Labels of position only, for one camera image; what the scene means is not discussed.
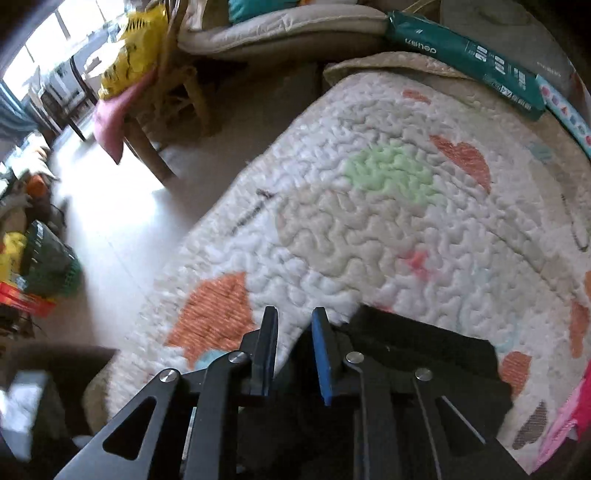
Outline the black pants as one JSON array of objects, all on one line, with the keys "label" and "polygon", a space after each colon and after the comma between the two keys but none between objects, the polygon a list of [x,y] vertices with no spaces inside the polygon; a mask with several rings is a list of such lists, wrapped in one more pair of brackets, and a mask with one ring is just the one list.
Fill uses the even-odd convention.
[{"label": "black pants", "polygon": [[242,479],[522,479],[497,435],[512,390],[492,345],[369,306],[315,310],[238,418]]}]

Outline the pink red garment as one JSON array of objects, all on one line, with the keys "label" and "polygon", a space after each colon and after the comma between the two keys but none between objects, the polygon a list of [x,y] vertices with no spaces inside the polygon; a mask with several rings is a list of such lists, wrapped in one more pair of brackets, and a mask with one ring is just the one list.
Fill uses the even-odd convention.
[{"label": "pink red garment", "polygon": [[534,470],[548,462],[564,443],[572,430],[577,440],[590,428],[590,367],[587,367],[580,383],[558,411],[558,416],[545,436]]}]

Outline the green plastic basket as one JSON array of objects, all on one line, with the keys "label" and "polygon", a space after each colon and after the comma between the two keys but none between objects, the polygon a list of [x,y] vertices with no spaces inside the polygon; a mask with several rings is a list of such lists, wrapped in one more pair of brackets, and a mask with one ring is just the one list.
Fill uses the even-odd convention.
[{"label": "green plastic basket", "polygon": [[19,275],[22,291],[42,298],[72,296],[82,282],[74,251],[38,220],[27,229]]}]

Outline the heart pattern quilted bedspread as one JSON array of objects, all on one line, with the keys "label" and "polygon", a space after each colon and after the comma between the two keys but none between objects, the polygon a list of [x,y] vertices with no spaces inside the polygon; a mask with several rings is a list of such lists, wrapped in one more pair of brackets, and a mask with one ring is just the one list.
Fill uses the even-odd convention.
[{"label": "heart pattern quilted bedspread", "polygon": [[531,121],[415,53],[353,59],[183,240],[90,383],[101,429],[159,370],[235,349],[266,306],[287,358],[322,306],[361,304],[492,343],[527,472],[590,360],[590,161],[551,113]]}]

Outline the wooden chair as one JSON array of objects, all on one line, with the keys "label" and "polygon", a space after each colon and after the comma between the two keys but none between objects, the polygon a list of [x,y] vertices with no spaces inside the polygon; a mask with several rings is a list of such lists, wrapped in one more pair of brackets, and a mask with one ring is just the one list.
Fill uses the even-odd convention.
[{"label": "wooden chair", "polygon": [[200,132],[211,131],[211,115],[197,82],[197,70],[177,46],[177,36],[187,12],[187,1],[163,3],[168,26],[160,42],[155,78],[131,107],[123,122],[124,143],[160,182],[173,173],[159,151],[170,140],[168,124],[189,109],[199,121]]}]

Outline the pink cushion on chair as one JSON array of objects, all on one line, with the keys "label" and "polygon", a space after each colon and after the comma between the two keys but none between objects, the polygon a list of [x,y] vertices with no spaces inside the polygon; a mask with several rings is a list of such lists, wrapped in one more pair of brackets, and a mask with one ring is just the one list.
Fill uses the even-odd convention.
[{"label": "pink cushion on chair", "polygon": [[99,100],[96,104],[93,116],[94,137],[115,164],[119,164],[123,154],[125,116],[155,77],[156,69],[152,69],[119,95],[108,100]]}]

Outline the light blue shapes box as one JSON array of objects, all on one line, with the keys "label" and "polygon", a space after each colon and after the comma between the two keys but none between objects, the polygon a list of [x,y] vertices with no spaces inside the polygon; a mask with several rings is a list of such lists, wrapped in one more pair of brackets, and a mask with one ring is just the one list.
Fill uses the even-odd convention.
[{"label": "light blue shapes box", "polygon": [[590,126],[574,106],[545,78],[536,75],[541,95],[546,107],[560,121],[584,151],[587,158],[591,155]]}]

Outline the green long cardboard box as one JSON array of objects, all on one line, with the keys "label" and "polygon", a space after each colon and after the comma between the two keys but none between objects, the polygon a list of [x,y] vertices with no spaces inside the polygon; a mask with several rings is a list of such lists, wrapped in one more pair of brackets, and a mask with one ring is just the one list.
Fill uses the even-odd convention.
[{"label": "green long cardboard box", "polygon": [[536,76],[500,53],[419,16],[394,10],[387,36],[413,51],[441,61],[510,101],[532,120],[546,110]]}]

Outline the yellow plastic bag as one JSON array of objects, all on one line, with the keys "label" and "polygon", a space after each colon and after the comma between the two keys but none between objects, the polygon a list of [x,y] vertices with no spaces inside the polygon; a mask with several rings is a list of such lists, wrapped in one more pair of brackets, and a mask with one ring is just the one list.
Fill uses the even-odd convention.
[{"label": "yellow plastic bag", "polygon": [[98,97],[109,100],[136,84],[156,67],[161,45],[168,29],[165,5],[156,1],[144,11],[126,16],[126,25],[113,63],[101,75]]}]

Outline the beige padded lounger cushion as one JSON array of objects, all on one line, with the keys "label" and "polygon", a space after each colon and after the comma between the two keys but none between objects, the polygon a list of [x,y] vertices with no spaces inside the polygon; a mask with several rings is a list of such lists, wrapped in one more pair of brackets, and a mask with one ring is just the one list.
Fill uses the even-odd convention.
[{"label": "beige padded lounger cushion", "polygon": [[388,17],[359,4],[310,4],[256,16],[232,26],[197,29],[197,17],[183,21],[177,45],[185,53],[214,56],[256,43],[283,40],[304,34],[363,34],[381,36]]}]

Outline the grey laptop bag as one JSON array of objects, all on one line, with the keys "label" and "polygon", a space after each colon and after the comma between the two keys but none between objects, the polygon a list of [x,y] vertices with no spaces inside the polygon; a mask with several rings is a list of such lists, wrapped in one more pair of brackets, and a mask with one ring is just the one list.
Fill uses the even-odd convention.
[{"label": "grey laptop bag", "polygon": [[445,0],[440,21],[478,41],[565,92],[574,68],[552,34],[516,1]]}]

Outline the teal folded cloth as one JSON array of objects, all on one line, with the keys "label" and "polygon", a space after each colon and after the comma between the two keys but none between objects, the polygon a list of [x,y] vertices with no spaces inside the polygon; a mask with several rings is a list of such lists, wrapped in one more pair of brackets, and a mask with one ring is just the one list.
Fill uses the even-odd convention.
[{"label": "teal folded cloth", "polygon": [[297,0],[229,0],[228,19],[231,24],[238,24],[256,16],[297,7],[297,4]]}]

